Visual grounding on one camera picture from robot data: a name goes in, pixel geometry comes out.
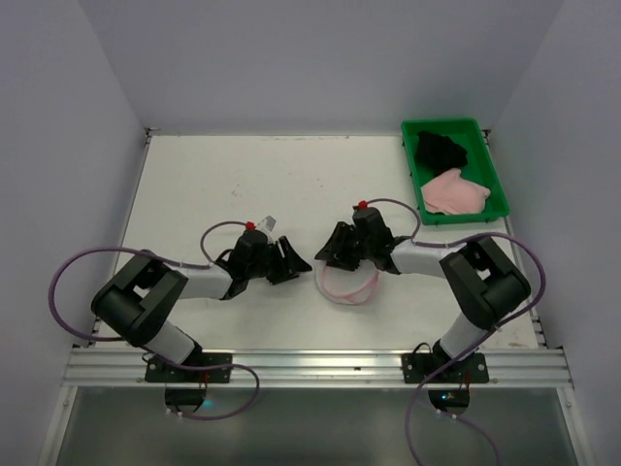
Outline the pink bra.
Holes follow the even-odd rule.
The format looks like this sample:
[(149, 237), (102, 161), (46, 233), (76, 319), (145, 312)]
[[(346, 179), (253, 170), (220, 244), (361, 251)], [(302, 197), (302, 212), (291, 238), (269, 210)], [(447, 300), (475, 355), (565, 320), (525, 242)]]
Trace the pink bra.
[(428, 212), (449, 216), (480, 214), (491, 195), (489, 188), (463, 179), (457, 168), (434, 177), (421, 192)]

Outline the black bra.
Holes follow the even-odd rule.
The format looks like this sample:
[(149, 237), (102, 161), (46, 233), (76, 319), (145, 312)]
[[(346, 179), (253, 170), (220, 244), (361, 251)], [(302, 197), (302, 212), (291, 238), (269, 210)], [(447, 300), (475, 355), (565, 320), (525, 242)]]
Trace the black bra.
[(467, 151), (448, 136), (428, 131), (420, 131), (417, 136), (414, 160), (418, 165), (431, 170), (435, 175), (467, 166)]

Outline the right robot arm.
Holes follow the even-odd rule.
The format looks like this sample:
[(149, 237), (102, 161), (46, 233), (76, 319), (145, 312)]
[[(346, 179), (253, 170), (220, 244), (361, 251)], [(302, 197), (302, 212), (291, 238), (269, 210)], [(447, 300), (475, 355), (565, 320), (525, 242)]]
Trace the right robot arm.
[(357, 207), (352, 222), (340, 221), (314, 259), (321, 270), (354, 272), (364, 262), (376, 272), (421, 275), (446, 280), (460, 314), (427, 352), (414, 349), (404, 358), (405, 379), (451, 381), (470, 374), (475, 350), (530, 297), (527, 278), (496, 243), (510, 236), (479, 233), (452, 244), (417, 242), (395, 236), (375, 207)]

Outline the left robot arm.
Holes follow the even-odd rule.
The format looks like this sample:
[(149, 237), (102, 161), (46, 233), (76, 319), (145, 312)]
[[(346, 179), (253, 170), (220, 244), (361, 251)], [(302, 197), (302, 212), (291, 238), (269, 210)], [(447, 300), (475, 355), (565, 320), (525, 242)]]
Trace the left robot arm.
[(231, 300), (250, 281), (276, 285), (311, 271), (285, 236), (249, 229), (214, 262), (172, 265), (150, 251), (132, 257), (94, 296), (91, 311), (134, 348), (149, 350), (169, 366), (201, 367), (202, 347), (169, 315), (179, 300)]

